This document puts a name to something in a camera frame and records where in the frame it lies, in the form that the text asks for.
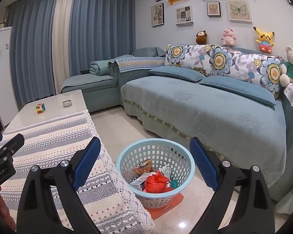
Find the person's left hand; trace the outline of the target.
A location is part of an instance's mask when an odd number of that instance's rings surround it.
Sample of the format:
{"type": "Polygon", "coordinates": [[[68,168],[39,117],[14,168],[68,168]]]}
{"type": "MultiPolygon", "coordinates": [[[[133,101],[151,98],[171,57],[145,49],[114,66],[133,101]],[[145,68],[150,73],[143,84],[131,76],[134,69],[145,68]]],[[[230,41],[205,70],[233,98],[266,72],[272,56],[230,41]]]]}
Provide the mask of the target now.
{"type": "Polygon", "coordinates": [[[11,227],[11,229],[13,231],[16,230],[16,224],[14,219],[11,217],[10,215],[10,211],[8,209],[8,207],[6,206],[4,199],[2,198],[1,194],[0,194],[0,214],[3,217],[3,220],[5,221],[5,223],[11,227]]]}

